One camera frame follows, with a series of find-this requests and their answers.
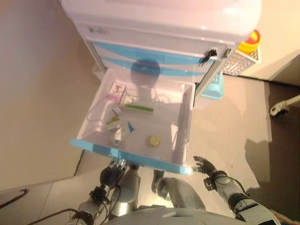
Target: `round yellow object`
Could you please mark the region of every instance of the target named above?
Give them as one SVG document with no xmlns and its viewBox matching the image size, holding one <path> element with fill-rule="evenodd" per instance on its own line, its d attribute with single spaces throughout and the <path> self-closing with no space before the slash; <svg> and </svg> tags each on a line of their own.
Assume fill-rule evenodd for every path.
<svg viewBox="0 0 300 225">
<path fill-rule="evenodd" d="M 158 137 L 158 136 L 151 136 L 151 138 L 150 138 L 150 145 L 152 147 L 158 147 L 160 145 L 160 137 Z"/>
<path fill-rule="evenodd" d="M 243 41 L 240 43 L 238 50 L 241 52 L 244 52 L 246 54 L 250 54 L 251 52 L 254 52 L 258 46 L 261 44 L 261 37 L 257 30 L 254 30 L 250 37 L 255 41 L 256 43 L 248 43 L 247 41 Z"/>
</svg>

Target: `blue basket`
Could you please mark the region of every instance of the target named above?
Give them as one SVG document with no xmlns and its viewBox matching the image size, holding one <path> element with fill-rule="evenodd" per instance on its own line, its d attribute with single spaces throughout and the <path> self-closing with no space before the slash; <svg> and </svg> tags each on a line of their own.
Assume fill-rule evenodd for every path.
<svg viewBox="0 0 300 225">
<path fill-rule="evenodd" d="M 224 95 L 224 78 L 223 73 L 218 73 L 215 78 L 211 81 L 209 86 L 202 93 L 202 97 L 212 98 L 212 99 L 221 99 Z"/>
</svg>

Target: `drawer front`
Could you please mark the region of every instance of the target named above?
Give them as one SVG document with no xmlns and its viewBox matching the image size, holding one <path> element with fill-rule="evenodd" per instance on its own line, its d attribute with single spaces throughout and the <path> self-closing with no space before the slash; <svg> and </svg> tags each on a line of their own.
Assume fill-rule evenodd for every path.
<svg viewBox="0 0 300 225">
<path fill-rule="evenodd" d="M 199 57 L 135 49 L 119 45 L 107 45 L 99 43 L 93 44 L 97 54 L 101 58 L 110 58 L 130 62 L 135 62 L 137 60 L 141 62 L 149 61 L 151 63 L 157 63 L 161 68 L 201 72 L 205 74 L 214 62 L 214 60 L 208 60 L 202 66 L 199 66 L 199 60 L 201 60 Z"/>
<path fill-rule="evenodd" d="M 186 71 L 167 67 L 159 67 L 149 64 L 139 64 L 136 61 L 116 60 L 107 57 L 101 58 L 104 65 L 108 68 L 128 68 L 138 73 L 159 75 L 168 79 L 181 80 L 186 82 L 198 83 L 202 80 L 205 73 Z"/>
<path fill-rule="evenodd" d="M 116 53 L 118 55 L 124 56 L 126 58 L 134 59 L 134 60 L 154 60 L 158 63 L 163 64 L 199 64 L 199 61 L 202 60 L 200 57 L 195 56 L 187 56 L 187 55 L 180 55 L 174 53 L 167 53 L 167 52 L 159 52 L 159 51 L 152 51 L 147 49 L 139 49 L 139 48 L 132 48 L 127 46 L 121 45 L 112 45 L 106 43 L 98 43 L 93 42 L 97 52 L 100 56 L 105 56 L 105 52 L 103 50 L 107 50 L 112 53 Z"/>
<path fill-rule="evenodd" d="M 173 34 L 157 34 L 109 27 L 88 27 L 83 24 L 75 25 L 82 37 L 88 41 L 127 45 L 197 57 L 204 57 L 207 51 L 216 48 L 217 56 L 213 57 L 214 60 L 221 59 L 227 46 L 225 43 L 204 40 L 201 37 L 195 39 L 195 37 L 179 37 Z"/>
</svg>

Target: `drawer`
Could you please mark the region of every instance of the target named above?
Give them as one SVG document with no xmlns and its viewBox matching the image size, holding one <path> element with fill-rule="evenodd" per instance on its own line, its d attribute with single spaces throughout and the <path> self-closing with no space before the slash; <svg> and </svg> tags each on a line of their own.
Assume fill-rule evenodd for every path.
<svg viewBox="0 0 300 225">
<path fill-rule="evenodd" d="M 227 48 L 225 43 L 209 41 L 201 37 L 195 39 L 195 37 L 179 37 L 173 34 L 158 34 L 140 30 L 75 25 L 85 40 L 100 43 L 127 45 L 197 57 L 204 57 L 207 51 L 216 48 L 217 56 L 213 57 L 214 60 L 221 60 L 222 53 Z"/>
<path fill-rule="evenodd" d="M 118 56 L 133 60 L 152 60 L 158 64 L 179 64 L 179 65 L 199 65 L 202 57 L 180 55 L 168 52 L 153 51 L 141 48 L 127 47 L 123 45 L 112 45 L 107 43 L 93 42 L 93 45 L 99 56 L 116 58 Z M 214 60 L 209 59 L 207 63 L 212 63 Z"/>
<path fill-rule="evenodd" d="M 108 130 L 112 109 L 119 102 L 109 97 L 114 83 L 126 86 L 125 95 L 135 96 L 146 103 L 153 113 L 122 109 L 122 126 L 130 125 L 132 132 L 113 144 L 115 131 Z M 188 174 L 186 167 L 195 84 L 141 74 L 129 69 L 108 69 L 87 112 L 74 146 L 109 157 L 124 158 L 138 165 Z M 158 136 L 160 145 L 152 147 L 151 136 Z"/>
<path fill-rule="evenodd" d="M 138 61 L 124 61 L 111 59 L 107 57 L 101 58 L 102 62 L 107 68 L 128 68 L 135 72 L 159 75 L 163 78 L 174 79 L 179 81 L 199 83 L 204 77 L 204 72 L 193 72 L 185 70 L 184 68 L 168 68 L 161 67 L 164 65 L 150 64 L 150 63 L 141 63 Z"/>
</svg>

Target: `black cable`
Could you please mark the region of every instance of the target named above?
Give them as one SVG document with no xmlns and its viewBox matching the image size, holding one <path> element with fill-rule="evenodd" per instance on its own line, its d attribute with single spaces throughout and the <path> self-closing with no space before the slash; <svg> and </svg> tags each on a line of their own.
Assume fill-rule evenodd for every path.
<svg viewBox="0 0 300 225">
<path fill-rule="evenodd" d="M 115 204 L 112 207 L 112 210 L 109 211 L 108 215 L 111 214 L 111 212 L 114 210 L 114 208 L 116 207 L 116 204 L 117 204 L 117 202 L 118 202 L 118 200 L 119 200 L 119 198 L 121 196 L 121 187 L 120 187 L 120 185 L 116 185 L 116 187 L 119 188 L 119 194 L 118 194 L 118 197 L 117 197 L 117 200 L 116 200 Z"/>
<path fill-rule="evenodd" d="M 102 225 L 105 221 L 106 221 L 106 219 L 108 218 L 108 209 L 107 209 L 107 206 L 104 204 L 104 203 L 102 203 L 103 205 L 104 205 L 104 207 L 105 207 L 105 210 L 106 210 L 106 214 L 105 214 L 105 218 L 104 218 L 104 220 L 100 223 L 100 225 Z"/>
<path fill-rule="evenodd" d="M 235 182 L 237 182 L 238 185 L 239 185 L 239 187 L 240 187 L 240 188 L 242 189 L 242 191 L 245 193 L 245 195 L 249 196 L 249 195 L 246 193 L 246 191 L 245 191 L 244 187 L 242 186 L 242 184 L 241 184 L 237 179 L 232 178 L 232 177 L 228 177 L 228 178 L 230 178 L 230 179 L 234 180 Z"/>
<path fill-rule="evenodd" d="M 17 197 L 7 201 L 6 203 L 3 203 L 2 205 L 0 205 L 0 209 L 10 205 L 11 203 L 14 203 L 15 201 L 19 200 L 20 198 L 23 198 L 25 195 L 28 194 L 29 192 L 29 189 L 23 189 L 23 190 L 20 190 L 21 192 L 23 192 L 22 194 L 18 195 Z"/>
<path fill-rule="evenodd" d="M 71 212 L 78 213 L 78 211 L 77 211 L 77 210 L 74 210 L 74 209 L 65 209 L 65 210 L 61 210 L 61 211 L 59 211 L 59 212 L 55 212 L 55 213 L 53 213 L 53 214 L 51 214 L 51 215 L 49 215 L 49 216 L 46 216 L 46 217 L 44 217 L 44 218 L 38 219 L 38 220 L 36 220 L 36 221 L 34 221 L 34 222 L 30 223 L 30 224 L 27 224 L 27 225 L 34 225 L 34 224 L 37 224 L 37 223 L 39 223 L 39 222 L 44 221 L 45 219 L 54 217 L 54 216 L 56 216 L 56 215 L 58 215 L 58 214 L 61 214 L 61 213 L 63 213 L 63 212 L 70 212 L 70 211 L 71 211 Z"/>
<path fill-rule="evenodd" d="M 120 185 L 116 185 L 116 187 L 119 188 L 119 194 L 118 194 L 117 200 L 116 200 L 115 204 L 113 205 L 112 209 L 111 209 L 109 212 L 108 212 L 108 210 L 107 210 L 106 205 L 104 205 L 104 206 L 105 206 L 105 209 L 106 209 L 106 216 L 105 216 L 104 220 L 103 220 L 99 225 L 102 225 L 102 224 L 107 220 L 107 218 L 109 217 L 109 215 L 111 214 L 111 212 L 114 210 L 114 208 L 115 208 L 115 206 L 116 206 L 116 204 L 117 204 L 117 202 L 118 202 L 118 200 L 119 200 L 119 198 L 120 198 L 120 195 L 121 195 L 121 187 L 120 187 Z"/>
</svg>

